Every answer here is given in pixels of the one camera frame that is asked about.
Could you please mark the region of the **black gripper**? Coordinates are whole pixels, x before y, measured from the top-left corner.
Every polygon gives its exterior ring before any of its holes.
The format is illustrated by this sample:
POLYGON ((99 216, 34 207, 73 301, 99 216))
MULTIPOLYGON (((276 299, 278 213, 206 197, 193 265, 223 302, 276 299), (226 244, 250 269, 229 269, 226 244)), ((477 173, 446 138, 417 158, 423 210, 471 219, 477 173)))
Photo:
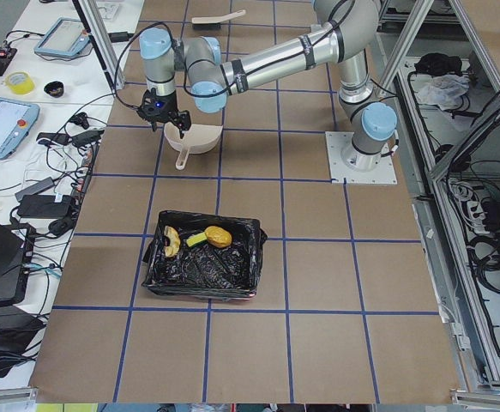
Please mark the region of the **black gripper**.
POLYGON ((184 133, 191 128, 190 112, 178 111, 175 91, 168 95, 157 95, 155 88, 147 90, 142 96, 142 102, 137 107, 136 113, 151 125, 153 132, 157 131, 160 123, 172 123, 183 138, 184 133))

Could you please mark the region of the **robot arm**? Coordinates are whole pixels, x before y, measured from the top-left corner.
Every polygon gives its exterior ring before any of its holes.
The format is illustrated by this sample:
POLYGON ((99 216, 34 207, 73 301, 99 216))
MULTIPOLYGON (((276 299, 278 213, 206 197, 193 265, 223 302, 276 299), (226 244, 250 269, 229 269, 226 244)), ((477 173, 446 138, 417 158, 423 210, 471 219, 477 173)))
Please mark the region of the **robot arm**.
POLYGON ((364 161, 379 157, 397 122, 394 111, 373 95, 365 53, 377 31, 379 11, 372 1, 315 1, 312 7, 321 24, 316 31, 226 62, 220 60, 215 38, 174 39, 167 29, 146 28, 139 44, 147 89, 138 116, 151 125, 170 123, 182 133, 190 130, 189 112, 178 109, 178 71, 184 73, 197 109, 215 113, 231 95, 322 64, 337 64, 339 102, 354 129, 345 163, 361 170, 364 161))

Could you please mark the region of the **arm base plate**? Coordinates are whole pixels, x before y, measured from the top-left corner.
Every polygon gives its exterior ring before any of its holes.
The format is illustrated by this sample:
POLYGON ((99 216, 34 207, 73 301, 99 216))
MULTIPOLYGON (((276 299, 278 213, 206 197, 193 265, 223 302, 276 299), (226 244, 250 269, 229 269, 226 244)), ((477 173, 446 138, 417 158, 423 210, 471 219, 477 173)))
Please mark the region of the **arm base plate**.
POLYGON ((331 182, 348 185, 396 185, 389 145, 384 143, 379 154, 360 154, 352 145, 352 136, 353 132, 325 132, 331 182))

